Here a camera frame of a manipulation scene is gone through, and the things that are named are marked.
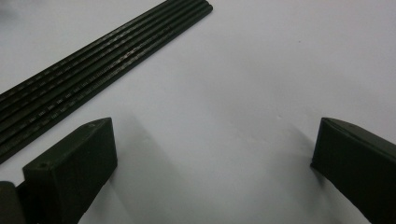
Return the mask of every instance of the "black plastic part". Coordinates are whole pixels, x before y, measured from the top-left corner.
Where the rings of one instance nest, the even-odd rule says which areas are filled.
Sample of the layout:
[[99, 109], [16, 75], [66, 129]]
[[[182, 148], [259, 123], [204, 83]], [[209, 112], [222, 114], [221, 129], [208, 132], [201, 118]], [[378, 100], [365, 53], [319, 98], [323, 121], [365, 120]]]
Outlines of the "black plastic part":
[[26, 224], [17, 190], [6, 181], [0, 182], [0, 223]]
[[321, 120], [311, 166], [374, 224], [396, 223], [396, 146], [356, 125]]
[[0, 163], [212, 11], [168, 0], [0, 95]]
[[43, 206], [38, 197], [30, 192], [30, 190], [27, 188], [26, 182], [22, 182], [20, 185], [17, 186], [17, 192], [18, 196], [20, 196], [20, 201], [26, 223], [41, 223], [45, 214]]
[[75, 224], [117, 167], [111, 119], [87, 123], [23, 167], [44, 224]]

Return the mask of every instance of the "black ribbed strip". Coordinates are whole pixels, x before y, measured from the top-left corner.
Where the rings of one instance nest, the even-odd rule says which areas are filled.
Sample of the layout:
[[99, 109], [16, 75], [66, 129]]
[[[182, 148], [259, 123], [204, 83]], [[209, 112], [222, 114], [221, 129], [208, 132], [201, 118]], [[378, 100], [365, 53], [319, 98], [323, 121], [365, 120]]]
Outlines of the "black ribbed strip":
[[71, 114], [213, 7], [169, 0], [0, 95], [0, 162]]

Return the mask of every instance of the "white table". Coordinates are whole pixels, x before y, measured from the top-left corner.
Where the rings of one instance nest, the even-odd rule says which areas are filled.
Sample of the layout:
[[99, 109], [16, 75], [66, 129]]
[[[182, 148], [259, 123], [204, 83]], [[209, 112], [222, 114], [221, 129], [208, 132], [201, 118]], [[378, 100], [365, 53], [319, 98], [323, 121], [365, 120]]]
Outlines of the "white table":
[[[0, 2], [0, 92], [161, 0]], [[212, 0], [214, 11], [0, 165], [113, 118], [119, 167], [84, 223], [365, 217], [310, 167], [320, 118], [396, 142], [396, 2]]]

